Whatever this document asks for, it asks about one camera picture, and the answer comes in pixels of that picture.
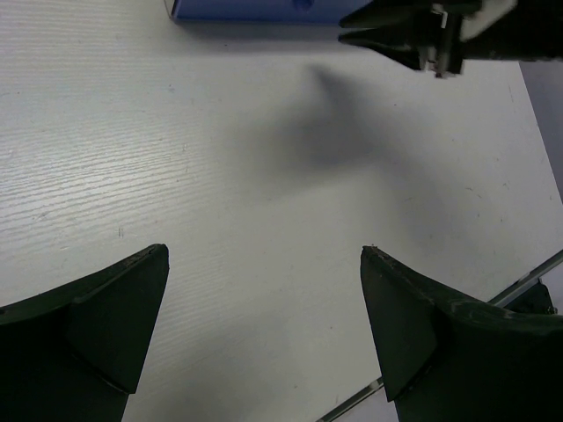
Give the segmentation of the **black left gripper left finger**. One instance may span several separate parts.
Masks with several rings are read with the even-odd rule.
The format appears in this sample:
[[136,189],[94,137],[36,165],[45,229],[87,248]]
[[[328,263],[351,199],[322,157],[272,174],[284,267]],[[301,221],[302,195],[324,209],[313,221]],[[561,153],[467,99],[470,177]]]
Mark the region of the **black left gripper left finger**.
[[120,421],[135,394],[169,274],[153,244],[1,308],[3,421]]

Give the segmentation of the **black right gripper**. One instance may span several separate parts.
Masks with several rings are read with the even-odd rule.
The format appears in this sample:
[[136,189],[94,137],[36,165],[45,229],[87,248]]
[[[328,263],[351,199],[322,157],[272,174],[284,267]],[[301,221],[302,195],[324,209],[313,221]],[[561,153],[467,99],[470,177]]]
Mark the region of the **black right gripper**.
[[[477,37],[462,42],[463,18],[483,1],[370,1],[339,21],[340,28],[366,29],[342,33],[341,44],[366,48],[409,69],[430,69],[439,78],[462,73],[466,61],[560,62],[562,2],[517,1],[517,6]],[[378,28],[407,20],[415,12],[440,16],[421,33],[428,38],[419,49],[400,30]]]

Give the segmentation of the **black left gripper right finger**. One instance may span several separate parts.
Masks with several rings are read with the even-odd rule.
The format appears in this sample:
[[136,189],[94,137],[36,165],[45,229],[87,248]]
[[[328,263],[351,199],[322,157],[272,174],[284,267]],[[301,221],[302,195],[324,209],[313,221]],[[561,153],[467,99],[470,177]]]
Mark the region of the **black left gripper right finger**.
[[562,319],[432,280],[375,246],[361,283],[384,390],[402,421],[559,421]]

